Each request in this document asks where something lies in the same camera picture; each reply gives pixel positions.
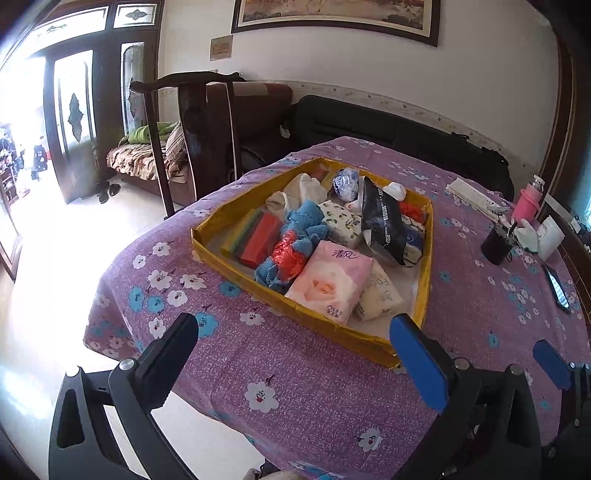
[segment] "floor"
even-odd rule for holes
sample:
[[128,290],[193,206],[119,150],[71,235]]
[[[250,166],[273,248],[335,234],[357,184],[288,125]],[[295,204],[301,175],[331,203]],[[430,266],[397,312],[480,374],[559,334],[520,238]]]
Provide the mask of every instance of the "floor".
[[[96,197],[64,205],[48,170],[13,205],[24,247],[16,283],[0,271],[0,423],[42,480],[48,478],[49,434],[66,368],[92,372],[116,365],[82,345],[99,276],[164,216],[159,197],[120,183],[119,194],[104,205]],[[129,467],[147,477],[114,408],[107,414]],[[174,394],[153,415],[201,480],[239,480],[264,461],[243,435]]]

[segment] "wooden chair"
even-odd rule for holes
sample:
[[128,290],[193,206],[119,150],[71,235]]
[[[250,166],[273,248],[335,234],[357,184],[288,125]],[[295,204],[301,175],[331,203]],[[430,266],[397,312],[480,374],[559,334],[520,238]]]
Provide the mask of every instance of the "wooden chair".
[[234,162],[234,180],[242,176],[242,164],[240,161],[240,143],[236,128],[236,118],[233,111],[236,105],[233,82],[244,82],[238,72],[230,75],[222,75],[215,72],[182,72],[166,75],[154,82],[132,82],[130,90],[144,94],[146,118],[150,131],[150,141],[154,152],[158,184],[167,218],[175,214],[173,198],[170,194],[166,167],[158,137],[158,126],[154,99],[157,98],[161,88],[174,87],[178,89],[178,110],[189,165],[193,174],[193,186],[195,198],[199,199],[222,187],[227,179],[224,158],[214,158],[211,135],[207,122],[207,97],[206,86],[208,83],[220,82],[226,85],[228,92],[228,111],[230,127],[232,131],[232,152]]

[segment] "framed painting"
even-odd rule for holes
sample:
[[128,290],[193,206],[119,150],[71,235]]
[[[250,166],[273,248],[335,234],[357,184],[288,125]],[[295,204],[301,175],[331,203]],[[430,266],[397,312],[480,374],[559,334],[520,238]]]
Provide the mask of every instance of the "framed painting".
[[342,27],[437,46],[441,0],[236,0],[232,33],[277,27]]

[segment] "table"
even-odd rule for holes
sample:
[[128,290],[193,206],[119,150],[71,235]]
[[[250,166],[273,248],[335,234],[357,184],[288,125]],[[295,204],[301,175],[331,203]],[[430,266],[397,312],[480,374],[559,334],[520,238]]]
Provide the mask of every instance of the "table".
[[566,288],[570,315],[556,308],[536,257],[516,248],[514,260],[500,267],[483,257],[480,244],[491,223],[445,192],[457,175],[350,137],[250,172],[137,239],[100,279],[85,344],[115,359],[137,357],[181,312],[193,313],[199,341],[174,392],[242,432],[281,469],[322,480],[392,476],[435,417],[404,369],[381,367],[278,315],[203,265],[191,249],[191,227],[217,206],[318,156],[366,168],[433,200],[424,331],[451,356],[479,368],[519,363],[542,441],[549,441],[558,426],[560,393],[533,360],[532,347],[546,338],[566,360],[591,361],[564,262],[558,253],[548,261]]

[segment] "pink thermos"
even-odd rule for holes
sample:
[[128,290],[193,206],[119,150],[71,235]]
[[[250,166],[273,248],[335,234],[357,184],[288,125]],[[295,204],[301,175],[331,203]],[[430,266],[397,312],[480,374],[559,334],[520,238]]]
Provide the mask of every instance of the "pink thermos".
[[525,190],[521,190],[521,195],[513,210],[512,220],[520,223],[524,218],[528,222],[534,219],[535,214],[540,209],[539,201],[544,193],[544,180],[534,175],[533,180],[527,184]]

